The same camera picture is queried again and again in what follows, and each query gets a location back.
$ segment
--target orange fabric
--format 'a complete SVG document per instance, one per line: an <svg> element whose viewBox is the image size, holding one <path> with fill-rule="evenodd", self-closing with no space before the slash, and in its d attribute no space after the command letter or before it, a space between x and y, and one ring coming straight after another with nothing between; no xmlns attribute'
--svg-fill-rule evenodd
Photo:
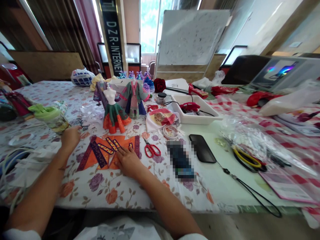
<svg viewBox="0 0 320 240"><path fill-rule="evenodd" d="M131 123L131 118L127 118L125 120L122 120L120 115L117 115L117 122L115 122L115 125L112 126L112 123L110 121L109 113L106 115L103 121L103 128L108 129L110 134L114 134L117 132L117 129L119 128L120 133L124 133L126 130L124 126L127 126Z"/></svg>
<svg viewBox="0 0 320 240"><path fill-rule="evenodd" d="M116 139L118 141L118 143L120 144L121 147L125 147L125 148L129 148L129 143L133 143L133 147L134 147L134 141L135 141L135 136L132 137L132 138L129 138L127 140L125 140L125 136L109 136L109 138L113 141L114 139ZM102 145L106 146L106 147L110 147L109 143L106 141L106 140L103 140L102 138L99 138L97 137L96 138L96 141L95 141L97 144L98 143L101 143ZM98 165L97 169L119 169L116 165L115 165L115 162L118 162L119 159L116 155L116 151L114 151L114 153L112 155L108 154L107 152L103 151L101 149L101 153L102 155L104 156L106 162L107 162L107 165L104 166L103 168L100 168L100 166ZM93 151L90 153L89 157L88 157L88 160L87 160L87 163L84 167L83 170L97 164L98 161L96 159L96 156L94 155Z"/></svg>

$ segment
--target person's arm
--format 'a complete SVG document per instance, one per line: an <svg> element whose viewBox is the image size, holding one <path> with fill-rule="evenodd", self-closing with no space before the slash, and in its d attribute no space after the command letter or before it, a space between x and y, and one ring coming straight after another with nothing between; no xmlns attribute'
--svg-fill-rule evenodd
<svg viewBox="0 0 320 240"><path fill-rule="evenodd" d="M13 211L6 229L34 230L43 235L58 197L67 160L80 141L80 128L76 126L65 130L61 148Z"/></svg>
<svg viewBox="0 0 320 240"><path fill-rule="evenodd" d="M190 212L182 205L169 188L163 185L140 161L134 150L119 149L117 151L121 171L137 180L145 189L164 222L166 229L175 239L184 235L198 233L203 235Z"/></svg>

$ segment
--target smartphone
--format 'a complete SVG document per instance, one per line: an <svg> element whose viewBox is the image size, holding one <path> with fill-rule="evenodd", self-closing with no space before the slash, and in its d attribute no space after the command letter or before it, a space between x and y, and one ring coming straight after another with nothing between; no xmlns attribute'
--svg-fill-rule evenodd
<svg viewBox="0 0 320 240"><path fill-rule="evenodd" d="M180 181L193 182L196 176L181 142L168 141L167 148L176 178Z"/></svg>
<svg viewBox="0 0 320 240"><path fill-rule="evenodd" d="M189 138L197 153L197 157L200 162L204 163L216 163L217 160L212 154L206 140L201 135L190 134Z"/></svg>

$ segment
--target window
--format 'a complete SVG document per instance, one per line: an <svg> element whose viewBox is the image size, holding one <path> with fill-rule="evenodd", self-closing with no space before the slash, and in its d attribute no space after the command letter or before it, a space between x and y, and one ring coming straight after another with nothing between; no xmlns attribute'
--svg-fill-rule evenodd
<svg viewBox="0 0 320 240"><path fill-rule="evenodd" d="M161 39L163 13L173 8L174 0L141 0L141 53L156 53Z"/></svg>

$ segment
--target whiteboard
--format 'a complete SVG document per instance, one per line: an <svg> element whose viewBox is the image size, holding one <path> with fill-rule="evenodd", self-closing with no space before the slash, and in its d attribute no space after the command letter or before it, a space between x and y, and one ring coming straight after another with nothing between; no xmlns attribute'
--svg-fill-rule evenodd
<svg viewBox="0 0 320 240"><path fill-rule="evenodd" d="M166 10L159 65L206 65L230 16L229 10Z"/></svg>

